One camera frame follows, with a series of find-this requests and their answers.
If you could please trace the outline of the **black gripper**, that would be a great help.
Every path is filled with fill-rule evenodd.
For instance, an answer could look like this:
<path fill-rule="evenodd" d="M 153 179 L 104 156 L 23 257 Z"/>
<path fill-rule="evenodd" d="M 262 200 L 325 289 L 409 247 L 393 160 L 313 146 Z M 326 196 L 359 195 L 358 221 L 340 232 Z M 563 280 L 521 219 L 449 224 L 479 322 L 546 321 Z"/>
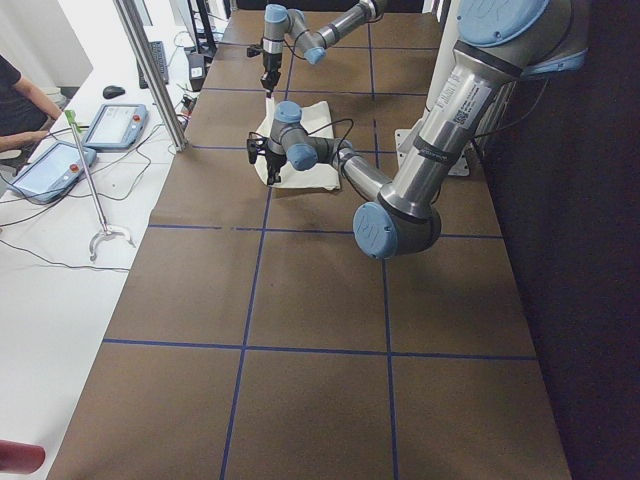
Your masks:
<path fill-rule="evenodd" d="M 285 155 L 267 149 L 265 151 L 265 159 L 267 164 L 267 185 L 274 186 L 281 180 L 280 171 L 285 165 Z"/>
<path fill-rule="evenodd" d="M 281 76 L 281 54 L 269 53 L 264 50 L 262 52 L 262 63 L 264 73 L 261 76 L 260 82 L 265 89 L 266 96 L 273 96 L 274 89 Z"/>

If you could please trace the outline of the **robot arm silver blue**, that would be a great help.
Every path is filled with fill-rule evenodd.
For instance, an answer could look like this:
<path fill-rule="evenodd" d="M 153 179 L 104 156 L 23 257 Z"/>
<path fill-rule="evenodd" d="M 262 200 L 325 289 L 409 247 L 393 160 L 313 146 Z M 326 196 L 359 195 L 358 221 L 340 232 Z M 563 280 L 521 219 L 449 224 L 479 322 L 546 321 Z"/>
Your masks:
<path fill-rule="evenodd" d="M 379 20 L 384 15 L 386 6 L 387 2 L 383 0 L 358 1 L 332 22 L 319 30 L 312 30 L 301 10 L 268 4 L 264 12 L 261 38 L 264 73 L 260 79 L 266 97 L 272 97 L 279 82 L 286 37 L 292 40 L 294 53 L 315 65 L 326 56 L 330 47 L 358 27 Z"/>
<path fill-rule="evenodd" d="M 310 135 L 302 111 L 280 102 L 267 137 L 251 140 L 251 159 L 264 157 L 267 181 L 281 168 L 306 171 L 328 164 L 363 197 L 353 218 L 359 248 L 388 259 L 430 248 L 441 232 L 431 203 L 473 139 L 499 89 L 524 79 L 579 69 L 586 57 L 591 5 L 587 1 L 464 1 L 452 25 L 454 65 L 428 114 L 409 135 L 394 177 L 367 163 L 345 140 Z"/>

